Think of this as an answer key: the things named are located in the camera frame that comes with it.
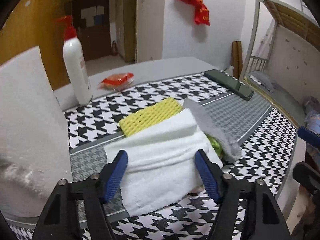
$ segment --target dark green phone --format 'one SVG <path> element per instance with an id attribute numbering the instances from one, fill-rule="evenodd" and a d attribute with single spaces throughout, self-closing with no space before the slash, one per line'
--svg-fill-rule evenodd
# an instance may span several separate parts
<path id="1" fill-rule="evenodd" d="M 231 76 L 227 76 L 224 72 L 212 69 L 206 71 L 204 76 L 219 83 L 244 100 L 249 101 L 253 96 L 253 91 L 249 87 L 241 84 L 238 80 L 233 79 Z"/>

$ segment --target wall with holes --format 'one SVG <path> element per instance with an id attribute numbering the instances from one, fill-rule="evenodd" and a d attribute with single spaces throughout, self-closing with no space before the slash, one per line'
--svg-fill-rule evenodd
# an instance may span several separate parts
<path id="1" fill-rule="evenodd" d="M 320 52 L 300 36 L 278 27 L 267 72 L 300 103 L 320 101 Z"/>

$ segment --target metal screw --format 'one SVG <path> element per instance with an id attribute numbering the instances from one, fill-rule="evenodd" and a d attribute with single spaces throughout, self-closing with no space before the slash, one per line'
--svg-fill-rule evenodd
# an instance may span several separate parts
<path id="1" fill-rule="evenodd" d="M 263 184 L 265 184 L 265 182 L 264 182 L 264 180 L 263 180 L 263 179 L 257 179 L 257 183 L 258 183 L 259 185 L 263 185 Z"/>
<path id="2" fill-rule="evenodd" d="M 99 173 L 94 173 L 90 176 L 91 179 L 98 179 L 99 178 Z"/>
<path id="3" fill-rule="evenodd" d="M 223 177 L 224 177 L 225 179 L 232 179 L 232 175 L 231 175 L 230 173 L 224 173 L 224 174 L 223 174 Z"/>
<path id="4" fill-rule="evenodd" d="M 63 186 L 63 185 L 65 185 L 67 183 L 67 180 L 66 179 L 61 179 L 61 180 L 59 180 L 59 182 L 58 182 L 58 184 L 60 185 L 60 186 Z"/>

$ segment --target bunk bed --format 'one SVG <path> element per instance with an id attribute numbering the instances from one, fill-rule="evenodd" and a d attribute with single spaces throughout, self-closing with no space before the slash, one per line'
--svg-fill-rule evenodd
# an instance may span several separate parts
<path id="1" fill-rule="evenodd" d="M 257 57 L 252 54 L 253 46 L 257 34 L 260 3 L 263 3 L 272 17 L 275 20 L 274 31 L 270 49 L 267 58 Z M 317 22 L 306 14 L 307 7 L 303 1 L 300 0 L 300 10 L 295 7 L 286 4 L 280 0 L 256 0 L 255 15 L 252 28 L 252 35 L 249 43 L 248 52 L 244 61 L 244 67 L 242 69 L 239 80 L 246 82 L 253 87 L 259 93 L 268 98 L 279 109 L 282 109 L 286 113 L 287 118 L 292 121 L 296 126 L 304 126 L 305 113 L 303 106 L 290 95 L 280 84 L 275 83 L 271 77 L 266 73 L 268 63 L 272 53 L 272 49 L 275 41 L 276 29 L 279 26 L 283 26 L 293 33 L 299 35 L 316 49 L 320 50 L 320 27 Z M 260 77 L 270 85 L 266 86 L 265 83 L 257 83 L 251 78 Z"/>

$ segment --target metal bed frame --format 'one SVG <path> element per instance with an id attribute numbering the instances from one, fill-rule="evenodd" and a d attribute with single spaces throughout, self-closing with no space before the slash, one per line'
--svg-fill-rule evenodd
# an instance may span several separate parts
<path id="1" fill-rule="evenodd" d="M 260 3 L 263 2 L 263 1 L 265 1 L 265 0 L 256 0 L 255 14 L 254 14 L 254 20 L 253 20 L 253 26 L 252 26 L 252 34 L 251 34 L 251 38 L 250 38 L 250 42 L 249 42 L 247 55 L 246 55 L 246 58 L 244 60 L 244 66 L 243 66 L 242 72 L 240 74 L 240 78 L 239 78 L 240 81 L 242 81 L 244 79 L 244 77 L 249 72 L 255 71 L 255 70 L 264 71 L 268 67 L 268 63 L 269 63 L 269 60 L 270 60 L 270 56 L 271 56 L 271 53 L 272 53 L 272 49 L 273 49 L 273 45 L 274 45 L 274 41 L 275 41 L 275 37 L 276 37 L 276 29 L 277 29 L 277 27 L 279 25 L 283 25 L 283 23 L 281 23 L 281 22 L 279 22 L 279 23 L 275 22 L 275 26 L 274 26 L 274 31 L 273 31 L 273 35 L 272 35 L 272 41 L 271 41 L 268 57 L 267 58 L 262 58 L 262 57 L 253 56 L 252 55 L 252 51 L 253 51 L 253 46 L 254 46 L 254 43 L 255 43 L 257 29 L 258 29 L 259 15 L 260 15 Z M 303 17 L 311 20 L 316 25 L 318 25 L 314 19 L 312 19 L 311 17 L 309 17 L 308 15 L 305 14 L 304 8 L 308 9 L 308 7 L 304 5 L 304 2 L 302 0 L 300 0 L 300 5 L 301 5 L 300 6 L 300 10 L 290 6 L 289 4 L 281 2 L 279 0 L 268 0 L 268 1 L 270 1 L 273 4 L 273 7 L 276 10 L 276 13 L 278 15 L 279 15 L 279 12 L 277 11 L 276 6 L 274 5 L 275 2 L 280 3 L 283 6 L 288 7 L 290 9 L 296 11 L 297 13 L 301 14 Z"/>

